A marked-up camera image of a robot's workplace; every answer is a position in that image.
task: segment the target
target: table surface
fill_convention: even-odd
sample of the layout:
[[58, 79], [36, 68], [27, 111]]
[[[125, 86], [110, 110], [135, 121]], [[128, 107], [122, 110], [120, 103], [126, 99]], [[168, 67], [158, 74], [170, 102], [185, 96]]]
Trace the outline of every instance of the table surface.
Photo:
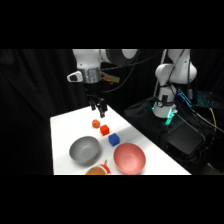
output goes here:
[[[112, 147], [107, 136], [102, 136], [100, 129], [92, 127], [93, 120], [99, 120], [101, 126], [110, 128], [110, 135], [116, 133], [121, 143], [133, 143], [139, 146], [146, 155], [146, 166], [141, 175], [190, 175], [176, 161], [142, 135], [125, 119], [108, 107], [106, 117], [101, 119], [98, 110], [90, 107], [51, 118], [51, 137], [55, 175], [85, 175], [87, 171], [107, 160], [112, 175], [122, 175], [117, 169], [113, 154], [119, 146]], [[100, 143], [100, 153], [90, 164], [80, 165], [69, 155], [71, 145], [81, 137], [92, 136]]]

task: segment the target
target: gray bowl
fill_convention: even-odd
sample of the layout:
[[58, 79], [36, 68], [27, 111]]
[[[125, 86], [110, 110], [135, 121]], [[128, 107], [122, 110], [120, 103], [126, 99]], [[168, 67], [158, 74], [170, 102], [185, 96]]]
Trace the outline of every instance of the gray bowl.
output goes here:
[[69, 154], [77, 163], [86, 164], [94, 160], [99, 151], [100, 144], [96, 138], [83, 137], [73, 143]]

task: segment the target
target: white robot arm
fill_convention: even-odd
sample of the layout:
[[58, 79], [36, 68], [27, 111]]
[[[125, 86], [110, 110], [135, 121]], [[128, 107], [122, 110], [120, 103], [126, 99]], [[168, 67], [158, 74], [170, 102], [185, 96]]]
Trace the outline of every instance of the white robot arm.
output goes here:
[[197, 76], [197, 70], [190, 62], [190, 49], [169, 49], [168, 56], [173, 64], [160, 65], [156, 70], [160, 92], [153, 110], [157, 117], [164, 119], [172, 119], [177, 112], [174, 104], [176, 88], [172, 83], [188, 84]]
[[101, 63], [111, 63], [117, 66], [131, 64], [138, 49], [73, 49], [77, 61], [78, 72], [68, 76], [69, 82], [83, 82], [86, 88], [87, 100], [92, 110], [96, 107], [103, 118], [107, 111], [106, 101], [101, 95], [102, 80]]
[[[104, 117], [107, 106], [105, 100], [99, 97], [102, 79], [101, 63], [127, 66], [133, 62], [137, 51], [138, 49], [73, 49], [78, 72], [69, 75], [68, 81], [83, 82], [92, 109], [95, 110], [97, 107], [101, 117]], [[173, 64], [160, 65], [156, 70], [160, 93], [153, 112], [159, 118], [171, 120], [171, 115], [176, 112], [174, 104], [176, 89], [172, 83], [188, 84], [192, 82], [197, 75], [197, 70], [190, 63], [190, 49], [169, 49], [168, 56]]]

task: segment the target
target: black background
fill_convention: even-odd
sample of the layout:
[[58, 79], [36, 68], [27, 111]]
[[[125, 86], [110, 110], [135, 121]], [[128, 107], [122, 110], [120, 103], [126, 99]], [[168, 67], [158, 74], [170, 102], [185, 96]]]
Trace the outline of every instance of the black background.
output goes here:
[[[161, 50], [142, 49], [139, 61]], [[126, 108], [153, 95], [161, 56], [136, 66], [121, 89], [104, 94], [115, 111], [123, 115]], [[192, 62], [199, 89], [224, 95], [224, 50], [194, 49]], [[123, 82], [130, 70], [107, 73]], [[0, 50], [0, 174], [53, 174], [50, 117], [87, 106], [82, 84], [67, 81], [75, 71], [71, 49]], [[105, 83], [103, 88], [117, 86]], [[215, 112], [222, 120], [223, 112]], [[217, 143], [211, 156], [216, 164], [223, 158], [222, 144]]]

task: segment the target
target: bowl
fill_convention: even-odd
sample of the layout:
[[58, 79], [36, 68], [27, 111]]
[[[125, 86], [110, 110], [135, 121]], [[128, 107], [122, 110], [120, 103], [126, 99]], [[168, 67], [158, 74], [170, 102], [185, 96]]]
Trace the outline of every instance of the bowl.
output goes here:
[[126, 175], [137, 175], [145, 167], [146, 156], [137, 145], [126, 143], [116, 148], [114, 162], [122, 173]]
[[96, 138], [83, 137], [73, 143], [69, 154], [79, 164], [93, 161], [100, 151], [100, 144]]

